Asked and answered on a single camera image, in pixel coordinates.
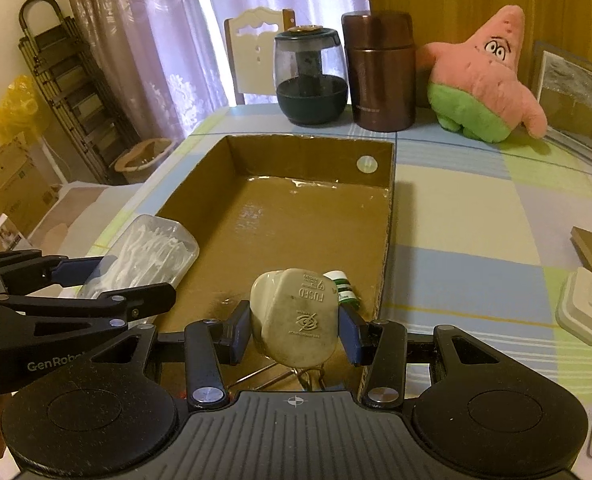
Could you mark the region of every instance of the plaid tablecloth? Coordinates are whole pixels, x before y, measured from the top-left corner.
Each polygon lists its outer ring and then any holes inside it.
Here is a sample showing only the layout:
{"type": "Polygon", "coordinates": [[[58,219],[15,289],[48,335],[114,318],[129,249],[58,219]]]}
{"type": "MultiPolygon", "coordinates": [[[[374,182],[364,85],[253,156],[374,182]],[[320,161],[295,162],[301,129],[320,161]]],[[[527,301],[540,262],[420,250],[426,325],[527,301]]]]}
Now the plaid tablecloth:
{"type": "MultiPolygon", "coordinates": [[[[156,214],[223,135],[258,132],[395,142],[396,205],[381,317],[419,333],[456,325],[562,384],[592,420],[592,347],[555,318],[562,283],[581,265],[571,228],[592,231],[592,167],[526,134],[489,145],[442,130],[429,110],[419,110],[406,131],[377,134],[353,124],[349,111],[331,126],[303,128],[277,105],[223,108],[143,184],[90,255],[104,254],[139,214],[156,214]]],[[[428,386],[428,368],[410,365],[407,394],[428,386]]],[[[574,472],[592,480],[586,450],[574,472]]]]}

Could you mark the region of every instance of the metal screw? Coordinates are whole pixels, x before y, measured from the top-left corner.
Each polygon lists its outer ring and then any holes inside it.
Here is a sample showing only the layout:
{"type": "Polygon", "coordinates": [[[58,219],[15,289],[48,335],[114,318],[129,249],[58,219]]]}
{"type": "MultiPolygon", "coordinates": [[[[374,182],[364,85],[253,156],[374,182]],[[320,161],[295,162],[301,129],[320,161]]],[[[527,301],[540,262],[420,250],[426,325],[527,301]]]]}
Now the metal screw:
{"type": "Polygon", "coordinates": [[[367,397],[378,404],[385,404],[387,402],[394,402],[394,400],[400,397],[400,394],[393,388],[378,386],[377,388],[372,388],[367,394],[367,397]]]}
{"type": "Polygon", "coordinates": [[[202,402],[203,404],[213,404],[221,400],[225,393],[220,388],[214,388],[213,386],[203,386],[194,390],[191,394],[193,400],[202,402]]]}

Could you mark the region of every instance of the plush toy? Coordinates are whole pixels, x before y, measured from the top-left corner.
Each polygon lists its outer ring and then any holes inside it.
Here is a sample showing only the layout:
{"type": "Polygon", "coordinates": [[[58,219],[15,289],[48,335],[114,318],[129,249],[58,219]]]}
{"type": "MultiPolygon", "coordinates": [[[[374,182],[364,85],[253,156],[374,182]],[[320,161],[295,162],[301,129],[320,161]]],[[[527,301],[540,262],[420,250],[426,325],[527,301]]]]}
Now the plush toy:
{"type": "Polygon", "coordinates": [[[546,133],[546,116],[518,81],[525,14],[505,6],[464,43],[428,43],[418,49],[418,70],[431,68],[427,95],[443,128],[500,142],[521,122],[532,137],[546,133]]]}

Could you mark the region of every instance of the plush toy's arm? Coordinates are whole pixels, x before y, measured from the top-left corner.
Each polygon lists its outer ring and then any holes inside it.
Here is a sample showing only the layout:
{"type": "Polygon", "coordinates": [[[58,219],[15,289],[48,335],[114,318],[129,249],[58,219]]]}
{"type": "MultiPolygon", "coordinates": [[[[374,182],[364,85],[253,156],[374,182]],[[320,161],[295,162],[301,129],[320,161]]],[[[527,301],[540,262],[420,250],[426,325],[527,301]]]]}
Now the plush toy's arm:
{"type": "Polygon", "coordinates": [[[427,43],[420,47],[416,51],[416,70],[432,68],[438,56],[441,56],[450,46],[450,43],[427,43]]]}
{"type": "Polygon", "coordinates": [[[526,86],[522,89],[522,122],[531,137],[540,139],[546,134],[546,115],[534,95],[526,86]]]}

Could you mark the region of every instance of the thermos lid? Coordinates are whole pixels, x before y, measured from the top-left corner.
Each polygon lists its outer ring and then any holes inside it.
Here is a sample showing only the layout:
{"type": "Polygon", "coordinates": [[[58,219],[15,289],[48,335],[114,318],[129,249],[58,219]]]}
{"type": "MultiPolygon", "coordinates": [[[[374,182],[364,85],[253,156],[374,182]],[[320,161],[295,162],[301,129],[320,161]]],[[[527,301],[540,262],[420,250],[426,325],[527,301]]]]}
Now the thermos lid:
{"type": "Polygon", "coordinates": [[[276,48],[287,52],[323,50],[340,45],[338,32],[320,25],[297,25],[276,34],[276,48]]]}
{"type": "Polygon", "coordinates": [[[346,48],[405,48],[413,46],[412,17],[397,10],[356,10],[343,14],[346,48]]]}

